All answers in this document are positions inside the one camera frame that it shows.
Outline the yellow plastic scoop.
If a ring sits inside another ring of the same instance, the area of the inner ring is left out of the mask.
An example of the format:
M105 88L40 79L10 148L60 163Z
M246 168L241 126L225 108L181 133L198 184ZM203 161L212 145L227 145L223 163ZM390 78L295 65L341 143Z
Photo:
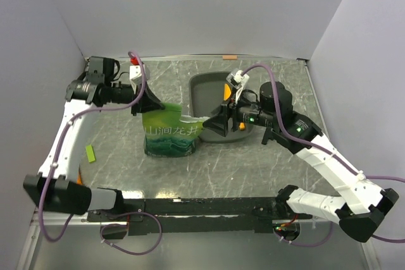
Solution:
M231 96L232 90L230 86L225 83L224 84L224 91L223 91L223 100L227 100ZM239 123L239 130L244 131L246 129L246 126L244 123Z

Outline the green litter bag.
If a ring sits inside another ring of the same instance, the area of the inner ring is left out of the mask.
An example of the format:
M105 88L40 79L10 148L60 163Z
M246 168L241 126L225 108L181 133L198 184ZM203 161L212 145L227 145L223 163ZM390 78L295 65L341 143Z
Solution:
M207 116L182 114L180 104L165 103L165 108L142 115L144 152L151 157L185 157L196 151L196 140L204 130Z

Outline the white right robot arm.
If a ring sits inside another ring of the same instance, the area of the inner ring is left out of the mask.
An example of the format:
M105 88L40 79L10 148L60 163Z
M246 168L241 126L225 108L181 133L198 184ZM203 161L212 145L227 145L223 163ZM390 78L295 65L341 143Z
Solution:
M262 143L273 140L291 154L305 161L338 193L320 195L294 185L281 189L276 197L276 210L283 218L308 214L337 223L346 235L365 243L399 199L391 189L376 185L349 164L332 145L322 130L307 116L292 108L292 94L277 82L277 95L271 82L260 86L255 101L245 89L237 95L232 89L222 103L203 123L208 130L225 137L239 129L241 123L265 128Z

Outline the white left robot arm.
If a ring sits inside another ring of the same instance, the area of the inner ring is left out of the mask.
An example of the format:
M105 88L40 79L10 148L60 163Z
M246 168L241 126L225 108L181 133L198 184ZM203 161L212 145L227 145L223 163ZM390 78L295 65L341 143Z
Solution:
M120 64L92 56L88 69L69 84L63 119L53 146L36 175L27 175L23 188L40 211L83 215L102 210L116 221L125 213L122 191L90 188L78 183L79 165L97 115L130 109L132 115L164 109L147 84L149 72L138 55L130 53L130 82L118 83Z

